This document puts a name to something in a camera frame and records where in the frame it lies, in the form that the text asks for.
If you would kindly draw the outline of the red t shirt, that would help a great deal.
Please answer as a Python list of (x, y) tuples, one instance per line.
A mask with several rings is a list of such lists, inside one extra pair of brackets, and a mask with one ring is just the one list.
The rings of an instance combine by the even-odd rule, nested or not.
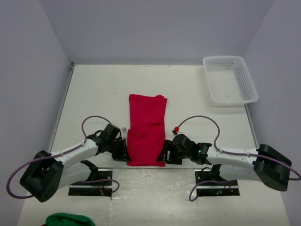
[(164, 141), (165, 112), (167, 98), (130, 94), (129, 112), (130, 128), (127, 133), (127, 151), (131, 160), (127, 165), (164, 167), (158, 161)]

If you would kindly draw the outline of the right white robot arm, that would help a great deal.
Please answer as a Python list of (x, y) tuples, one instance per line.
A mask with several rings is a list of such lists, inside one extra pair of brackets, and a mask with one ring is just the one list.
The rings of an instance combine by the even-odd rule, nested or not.
[(206, 185), (251, 180), (281, 192), (287, 191), (292, 165), (289, 159), (268, 145), (260, 145), (258, 149), (216, 150), (211, 143), (195, 143), (184, 134), (178, 134), (172, 141), (165, 140), (158, 162), (181, 165), (183, 159), (211, 167), (201, 177)]

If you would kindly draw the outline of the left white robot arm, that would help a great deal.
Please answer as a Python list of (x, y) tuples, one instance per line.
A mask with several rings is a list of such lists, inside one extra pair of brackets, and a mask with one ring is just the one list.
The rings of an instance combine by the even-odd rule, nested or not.
[(111, 124), (87, 136), (71, 152), (38, 152), (22, 175), (20, 185), (39, 202), (46, 202), (58, 189), (71, 184), (107, 182), (109, 178), (100, 177), (98, 167), (88, 160), (105, 152), (115, 161), (131, 161), (121, 130)]

